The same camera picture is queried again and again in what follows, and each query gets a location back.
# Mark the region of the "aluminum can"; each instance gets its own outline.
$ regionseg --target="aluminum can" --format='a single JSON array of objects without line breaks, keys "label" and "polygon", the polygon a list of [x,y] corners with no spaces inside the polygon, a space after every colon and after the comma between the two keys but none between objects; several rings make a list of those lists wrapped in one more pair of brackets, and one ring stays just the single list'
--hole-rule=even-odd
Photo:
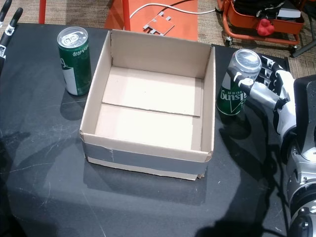
[{"label": "aluminum can", "polygon": [[[229,63],[229,67],[236,68],[244,77],[253,80],[257,79],[261,66],[262,63],[258,54],[249,49],[237,50]],[[246,93],[241,91],[226,73],[216,99],[217,109],[225,115],[234,116],[242,110],[246,98]]]},{"label": "aluminum can", "polygon": [[63,29],[57,37],[61,67],[67,91],[84,95],[91,84],[88,33],[81,27]]}]

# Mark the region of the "can lid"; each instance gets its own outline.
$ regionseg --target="can lid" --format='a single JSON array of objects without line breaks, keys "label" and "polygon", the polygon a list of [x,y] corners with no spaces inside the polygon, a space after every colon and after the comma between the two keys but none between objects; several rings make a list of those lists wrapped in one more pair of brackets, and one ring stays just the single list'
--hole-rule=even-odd
[{"label": "can lid", "polygon": [[63,29],[57,36],[57,42],[64,48],[77,48],[88,40],[88,32],[81,27],[72,26]]},{"label": "can lid", "polygon": [[261,69],[261,60],[258,54],[249,49],[240,49],[235,54],[236,61],[242,66],[243,71],[258,72]]}]

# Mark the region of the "carpet floor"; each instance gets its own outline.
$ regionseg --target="carpet floor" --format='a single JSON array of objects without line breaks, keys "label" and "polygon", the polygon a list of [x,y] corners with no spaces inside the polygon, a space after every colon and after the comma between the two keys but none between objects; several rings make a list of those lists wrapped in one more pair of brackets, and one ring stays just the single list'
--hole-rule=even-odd
[{"label": "carpet floor", "polygon": [[[47,0],[46,23],[77,25],[83,27],[103,28],[112,0]],[[207,11],[214,9],[216,0],[198,0],[198,10]],[[20,22],[37,23],[39,15],[39,0],[14,0],[5,18],[5,25],[13,16],[15,9],[24,8]],[[302,13],[305,24],[300,33],[302,45],[312,40],[311,27],[306,14]],[[278,34],[278,37],[293,39],[293,36]],[[216,12],[199,15],[198,17],[198,40],[205,43],[224,45],[225,32],[222,23],[222,15]],[[258,53],[264,53],[275,57],[289,57],[287,45],[266,43],[260,41],[247,41],[234,39],[234,48],[249,48]],[[316,74],[316,47],[297,58],[289,58],[289,65],[294,78],[300,78]]]}]

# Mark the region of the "gray duct tape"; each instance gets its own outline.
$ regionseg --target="gray duct tape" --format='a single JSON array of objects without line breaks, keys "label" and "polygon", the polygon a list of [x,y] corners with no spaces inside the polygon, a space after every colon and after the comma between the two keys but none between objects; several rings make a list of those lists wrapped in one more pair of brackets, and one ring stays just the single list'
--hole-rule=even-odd
[{"label": "gray duct tape", "polygon": [[88,157],[117,164],[196,175],[203,174],[208,164],[208,162],[171,159],[166,157],[111,150],[105,147],[85,143],[84,141],[82,144],[84,153]]}]

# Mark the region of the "white cable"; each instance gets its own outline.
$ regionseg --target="white cable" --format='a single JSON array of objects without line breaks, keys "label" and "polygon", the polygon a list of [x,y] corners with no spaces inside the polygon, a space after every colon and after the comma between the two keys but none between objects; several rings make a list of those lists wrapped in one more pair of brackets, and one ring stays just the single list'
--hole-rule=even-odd
[{"label": "white cable", "polygon": [[194,15],[201,15],[201,14],[208,14],[208,13],[211,13],[211,12],[214,12],[214,10],[211,10],[211,11],[205,11],[205,12],[192,12],[192,11],[185,11],[185,10],[182,10],[182,9],[179,9],[179,8],[176,8],[174,6],[169,6],[169,5],[166,5],[166,4],[161,4],[161,3],[148,3],[148,4],[145,4],[139,8],[137,8],[130,16],[129,18],[131,19],[140,9],[146,7],[146,6],[164,6],[164,7],[168,7],[168,8],[171,8],[173,10],[176,10],[176,11],[181,11],[181,12],[184,12],[184,13],[188,13],[188,14],[194,14]]}]

